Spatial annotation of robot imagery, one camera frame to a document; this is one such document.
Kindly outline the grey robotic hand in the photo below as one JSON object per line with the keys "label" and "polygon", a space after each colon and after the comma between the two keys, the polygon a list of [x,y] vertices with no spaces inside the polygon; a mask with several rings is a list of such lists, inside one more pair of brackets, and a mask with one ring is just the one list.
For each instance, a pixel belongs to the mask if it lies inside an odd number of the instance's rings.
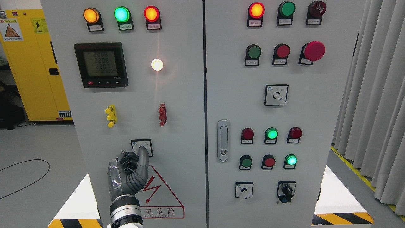
{"label": "grey robotic hand", "polygon": [[146,186],[149,170],[149,153],[144,146],[123,151],[108,165],[110,199],[129,194],[135,196]]}

